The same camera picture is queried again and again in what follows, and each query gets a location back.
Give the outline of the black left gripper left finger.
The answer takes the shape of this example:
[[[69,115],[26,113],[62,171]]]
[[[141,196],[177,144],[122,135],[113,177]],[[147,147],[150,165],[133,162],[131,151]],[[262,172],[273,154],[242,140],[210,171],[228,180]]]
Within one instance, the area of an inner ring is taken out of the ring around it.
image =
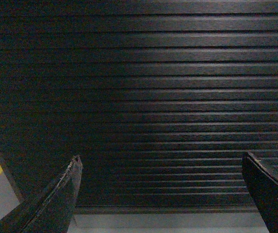
[[[0,220],[0,233],[66,233],[75,209],[83,165],[79,155],[39,193]]]

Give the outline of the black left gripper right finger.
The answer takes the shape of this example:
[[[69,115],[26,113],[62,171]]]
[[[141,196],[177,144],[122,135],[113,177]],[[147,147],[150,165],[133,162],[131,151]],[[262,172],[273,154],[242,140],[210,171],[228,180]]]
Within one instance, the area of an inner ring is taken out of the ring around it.
[[[242,175],[268,231],[278,233],[278,169],[246,152]]]

